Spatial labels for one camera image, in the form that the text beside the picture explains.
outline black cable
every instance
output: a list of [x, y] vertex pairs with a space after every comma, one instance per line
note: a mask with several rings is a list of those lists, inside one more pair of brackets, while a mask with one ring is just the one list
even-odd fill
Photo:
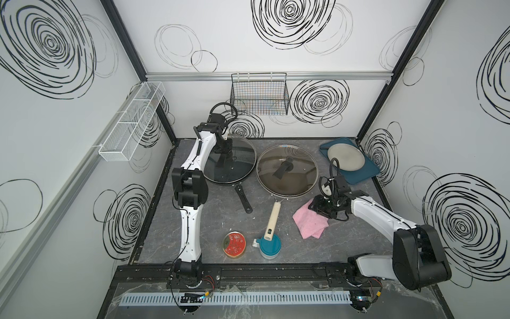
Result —
[[341, 222], [346, 222], [349, 220], [349, 215], [347, 214], [347, 211], [345, 211], [345, 219], [340, 219], [340, 218], [333, 218], [333, 219], [336, 219], [336, 220], [339, 220]]
[[338, 161], [338, 159], [333, 157], [331, 159], [331, 162], [329, 163], [329, 177], [331, 178], [333, 178], [333, 166], [334, 166], [333, 162], [335, 161], [337, 162], [337, 167], [340, 167], [340, 162]]
[[214, 111], [214, 110], [215, 110], [218, 106], [220, 106], [220, 105], [228, 105], [228, 106], [230, 106], [230, 108], [231, 108], [231, 109], [235, 112], [235, 114], [236, 114], [236, 116], [234, 116], [233, 118], [231, 118], [230, 120], [228, 120], [228, 121], [226, 122], [226, 124], [227, 124], [227, 126], [228, 126], [228, 124], [230, 124], [233, 120], [237, 119], [237, 115], [238, 115], [237, 108], [236, 108], [234, 105], [230, 104], [229, 102], [220, 102], [220, 103], [216, 104], [215, 106], [213, 106], [213, 108], [212, 108], [212, 109], [211, 109], [211, 111], [209, 112], [209, 117], [211, 117], [211, 114], [213, 114], [213, 111]]
[[198, 154], [197, 154], [197, 155], [195, 155], [195, 157], [193, 158], [193, 160], [191, 161], [191, 163], [188, 165], [188, 167], [186, 167], [186, 169], [190, 168], [190, 166], [191, 166], [191, 165], [193, 164], [193, 162], [196, 160], [196, 157], [197, 157], [197, 156], [198, 156]]
[[[175, 206], [175, 203], [173, 202], [173, 200], [174, 200], [175, 192], [176, 192], [176, 191], [177, 191], [176, 189], [174, 189], [174, 191], [173, 191], [173, 195], [172, 195], [172, 206], [173, 206], [175, 209], [177, 209], [177, 210], [184, 210], [185, 212], [187, 212], [187, 210], [186, 210], [186, 209], [178, 208], [178, 207], [176, 207], [176, 206]], [[182, 253], [183, 253], [183, 252], [184, 252], [184, 250], [186, 249], [186, 245], [188, 244], [188, 239], [189, 239], [189, 236], [190, 236], [189, 221], [188, 221], [187, 225], [188, 225], [188, 227], [186, 228], [186, 233], [187, 233], [187, 234], [186, 234], [186, 242], [184, 243], [184, 247], [183, 247], [183, 249], [181, 250], [181, 252], [180, 252], [180, 253], [177, 255], [177, 257], [173, 260], [173, 262], [172, 262], [172, 266], [170, 267], [170, 274], [169, 274], [169, 276], [168, 276], [168, 281], [170, 282], [170, 293], [172, 294], [173, 302], [175, 302], [175, 305], [176, 305], [177, 307], [179, 307], [179, 309], [180, 309], [180, 310], [182, 310], [182, 311], [186, 311], [186, 309], [185, 309], [184, 307], [180, 306], [180, 305], [177, 303], [177, 300], [175, 300], [175, 296], [173, 295], [173, 290], [172, 290], [172, 279], [171, 279], [171, 277], [172, 277], [173, 270], [174, 270], [173, 268], [175, 267], [175, 262], [176, 262], [176, 261], [179, 259], [179, 257], [182, 255]]]
[[[382, 290], [383, 290], [383, 283], [382, 283], [382, 282], [379, 282], [378, 280], [377, 280], [377, 282], [380, 284], [380, 286], [381, 286], [381, 291], [382, 291]], [[374, 302], [376, 302], [376, 301], [377, 301], [377, 299], [379, 299], [379, 296], [378, 296], [377, 294], [375, 294], [375, 296], [376, 296], [376, 297], [374, 297], [374, 298], [373, 298], [373, 300], [370, 302], [370, 304], [373, 304]]]

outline wall shelf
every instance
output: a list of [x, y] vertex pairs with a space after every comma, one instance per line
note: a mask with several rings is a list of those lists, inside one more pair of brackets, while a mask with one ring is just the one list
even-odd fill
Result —
[[144, 82], [121, 115], [99, 154], [107, 161], [129, 161], [163, 98], [161, 82]]

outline pot lid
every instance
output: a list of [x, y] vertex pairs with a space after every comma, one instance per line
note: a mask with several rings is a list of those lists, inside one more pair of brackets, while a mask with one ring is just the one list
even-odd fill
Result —
[[203, 175], [211, 182], [219, 184], [238, 183], [253, 171], [257, 161], [257, 153], [253, 144], [246, 138], [229, 134], [227, 144], [232, 149], [227, 153], [213, 149], [207, 158]]
[[286, 198], [299, 197], [315, 186], [317, 163], [305, 150], [293, 145], [277, 145], [259, 158], [257, 178], [270, 193]]

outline white cable tray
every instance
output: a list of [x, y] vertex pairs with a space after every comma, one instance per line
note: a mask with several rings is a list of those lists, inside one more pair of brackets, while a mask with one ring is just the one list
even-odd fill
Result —
[[[174, 292], [173, 295], [181, 306], [352, 304], [348, 290], [243, 291], [242, 294], [215, 291], [211, 297], [193, 304], [180, 302], [184, 292]], [[122, 296], [119, 306], [175, 306], [175, 302], [170, 292], [129, 292]]]
[[163, 98], [162, 82], [144, 82], [99, 149], [107, 161], [129, 161]]

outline lid handle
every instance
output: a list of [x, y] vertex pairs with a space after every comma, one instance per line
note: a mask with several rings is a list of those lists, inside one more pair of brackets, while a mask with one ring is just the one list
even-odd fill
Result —
[[291, 171], [294, 169], [294, 164], [292, 164], [293, 161], [294, 158], [287, 156], [285, 162], [283, 162], [280, 167], [273, 173], [273, 176], [281, 180], [286, 171]]

